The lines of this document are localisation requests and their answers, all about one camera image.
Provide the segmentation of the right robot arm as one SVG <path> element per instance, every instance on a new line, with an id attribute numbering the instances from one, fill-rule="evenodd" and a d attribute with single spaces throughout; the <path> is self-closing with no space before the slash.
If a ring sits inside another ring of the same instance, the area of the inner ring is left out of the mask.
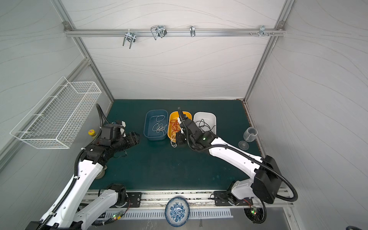
<path id="1" fill-rule="evenodd" d="M 226 190 L 226 199 L 236 206 L 240 200 L 257 197 L 260 201 L 273 204 L 275 199 L 287 202 L 298 200 L 295 187 L 280 172 L 274 158 L 252 155 L 234 147 L 211 131 L 202 131 L 194 121 L 179 112 L 179 124 L 183 131 L 181 140 L 195 152 L 209 152 L 238 168 L 248 179 L 232 182 Z"/>

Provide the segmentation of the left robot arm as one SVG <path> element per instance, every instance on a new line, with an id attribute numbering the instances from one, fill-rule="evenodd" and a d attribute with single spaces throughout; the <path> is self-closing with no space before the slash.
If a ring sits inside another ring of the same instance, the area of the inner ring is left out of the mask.
<path id="1" fill-rule="evenodd" d="M 92 182 L 105 171 L 106 164 L 118 152 L 124 152 L 140 142 L 136 132 L 125 133 L 122 121 L 107 123 L 99 104 L 96 105 L 100 130 L 97 137 L 76 157 L 73 177 L 57 200 L 39 221 L 30 222 L 28 230 L 87 230 L 109 208 L 129 208 L 130 197 L 125 186 L 111 184 L 84 208 L 80 204 Z"/>

